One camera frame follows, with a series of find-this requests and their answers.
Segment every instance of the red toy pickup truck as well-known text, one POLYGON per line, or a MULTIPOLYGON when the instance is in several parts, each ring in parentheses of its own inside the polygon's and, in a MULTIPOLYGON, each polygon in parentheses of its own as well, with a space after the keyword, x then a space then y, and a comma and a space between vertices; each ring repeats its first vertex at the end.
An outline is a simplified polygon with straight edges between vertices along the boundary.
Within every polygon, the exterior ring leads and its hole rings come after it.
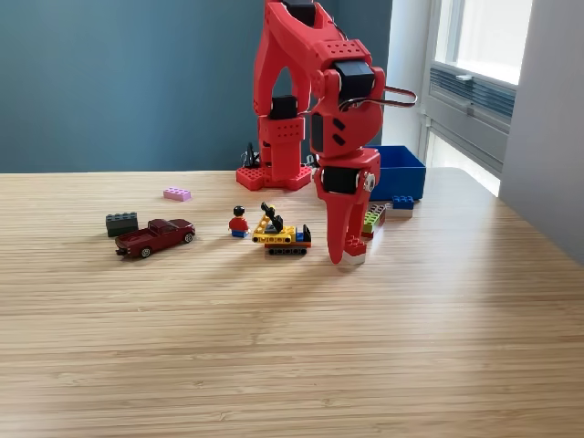
POLYGON ((153 219, 148 222, 148 228, 116 237, 116 254, 146 258, 153 252, 180 242, 189 244, 193 237, 194 226, 184 219, 153 219))

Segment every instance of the blue storage bin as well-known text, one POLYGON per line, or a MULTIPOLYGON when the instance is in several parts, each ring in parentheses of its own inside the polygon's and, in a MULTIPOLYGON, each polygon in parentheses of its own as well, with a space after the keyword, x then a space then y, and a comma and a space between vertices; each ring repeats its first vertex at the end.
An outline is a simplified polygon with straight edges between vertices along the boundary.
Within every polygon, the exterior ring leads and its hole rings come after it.
POLYGON ((367 146, 381 156, 381 177, 371 192, 371 201, 389 201, 393 196, 422 199, 426 166, 405 146, 367 146))

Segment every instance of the lego minifigure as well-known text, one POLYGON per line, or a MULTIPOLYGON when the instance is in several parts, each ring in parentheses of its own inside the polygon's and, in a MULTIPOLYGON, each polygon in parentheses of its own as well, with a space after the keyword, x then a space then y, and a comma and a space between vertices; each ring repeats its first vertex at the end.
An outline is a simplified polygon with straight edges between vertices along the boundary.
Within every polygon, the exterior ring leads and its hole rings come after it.
POLYGON ((231 235, 233 237, 245 237, 249 228, 247 227, 247 221, 244 218, 245 208, 241 205, 237 205, 234 208, 234 218, 229 221, 229 229, 231 230, 231 235))

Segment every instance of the white lego brick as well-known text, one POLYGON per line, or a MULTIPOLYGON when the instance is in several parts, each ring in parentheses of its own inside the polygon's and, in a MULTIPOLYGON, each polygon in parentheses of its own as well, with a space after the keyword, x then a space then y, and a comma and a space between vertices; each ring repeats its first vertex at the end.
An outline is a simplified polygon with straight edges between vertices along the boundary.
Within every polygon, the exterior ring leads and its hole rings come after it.
POLYGON ((362 265, 365 263, 365 254, 361 255, 349 255, 348 253, 343 251, 343 262, 348 263, 349 265, 362 265))
POLYGON ((393 209, 388 208, 385 210, 385 217, 412 217, 413 210, 403 210, 403 209, 393 209))

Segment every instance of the blue lego brick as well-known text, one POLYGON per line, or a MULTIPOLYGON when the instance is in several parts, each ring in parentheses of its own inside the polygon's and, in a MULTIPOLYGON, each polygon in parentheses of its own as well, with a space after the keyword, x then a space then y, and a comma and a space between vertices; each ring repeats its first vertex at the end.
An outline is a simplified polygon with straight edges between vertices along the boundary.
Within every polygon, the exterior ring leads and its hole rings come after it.
POLYGON ((393 196, 391 198, 393 210, 413 210, 413 198, 411 196, 393 196))
POLYGON ((405 146, 368 146, 381 156, 381 175, 370 201, 389 201, 393 196, 422 199, 426 167, 405 146))

